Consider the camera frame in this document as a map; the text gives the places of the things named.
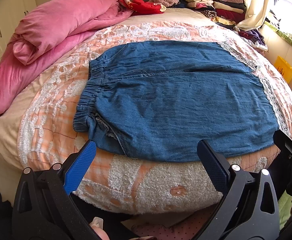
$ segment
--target pink polka dot fabric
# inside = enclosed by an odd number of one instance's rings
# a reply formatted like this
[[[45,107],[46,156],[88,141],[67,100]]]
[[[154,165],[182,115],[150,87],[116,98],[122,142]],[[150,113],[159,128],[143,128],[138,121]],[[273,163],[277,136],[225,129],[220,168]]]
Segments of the pink polka dot fabric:
[[[191,240],[213,213],[216,205],[196,211],[184,221],[166,228],[163,225],[133,226],[138,236],[155,236],[158,240]]]

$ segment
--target green cloth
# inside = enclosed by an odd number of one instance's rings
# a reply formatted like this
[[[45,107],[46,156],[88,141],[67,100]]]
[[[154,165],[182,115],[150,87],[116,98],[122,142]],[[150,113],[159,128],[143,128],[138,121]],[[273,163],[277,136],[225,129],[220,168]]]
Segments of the green cloth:
[[[283,33],[281,30],[277,29],[275,26],[270,24],[269,22],[264,22],[265,25],[269,26],[279,37],[281,37],[283,40],[288,42],[292,46],[292,38],[290,38],[286,33]]]
[[[292,208],[292,196],[285,191],[278,201],[279,206],[279,225],[280,230],[285,226],[287,220],[290,218],[290,210]]]

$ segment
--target silver screw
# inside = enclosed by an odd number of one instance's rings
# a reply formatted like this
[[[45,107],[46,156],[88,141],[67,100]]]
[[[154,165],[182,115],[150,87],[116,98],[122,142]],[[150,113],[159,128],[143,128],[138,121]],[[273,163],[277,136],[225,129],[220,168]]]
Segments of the silver screw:
[[[25,168],[23,172],[24,172],[24,174],[30,173],[30,168],[29,167]]]
[[[62,167],[62,165],[60,163],[55,163],[53,165],[53,170],[58,171],[61,167]]]
[[[266,169],[262,169],[261,172],[262,172],[262,174],[264,174],[266,176],[269,175],[269,171]]]
[[[237,164],[233,164],[233,165],[231,165],[231,168],[232,168],[234,171],[240,171],[240,167],[239,167],[239,165],[237,165]]]

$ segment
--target blue gripper pad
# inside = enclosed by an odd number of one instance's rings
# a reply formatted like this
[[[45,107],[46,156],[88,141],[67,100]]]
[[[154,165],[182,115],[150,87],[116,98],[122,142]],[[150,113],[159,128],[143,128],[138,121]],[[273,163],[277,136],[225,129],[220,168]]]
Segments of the blue gripper pad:
[[[200,158],[215,189],[223,194],[229,190],[230,164],[227,159],[215,153],[205,140],[197,144],[197,155]]]
[[[69,195],[77,190],[86,171],[96,156],[96,144],[88,141],[79,151],[79,155],[65,174],[64,189]]]

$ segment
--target yellow bag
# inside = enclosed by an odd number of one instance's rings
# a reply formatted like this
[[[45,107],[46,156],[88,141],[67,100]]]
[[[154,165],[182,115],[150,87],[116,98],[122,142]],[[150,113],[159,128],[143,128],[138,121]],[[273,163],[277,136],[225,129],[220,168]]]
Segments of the yellow bag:
[[[288,64],[288,62],[284,60],[282,57],[278,56],[274,64],[274,67],[282,75],[284,80],[286,80],[286,82],[289,83],[290,80],[292,79],[292,67]]]

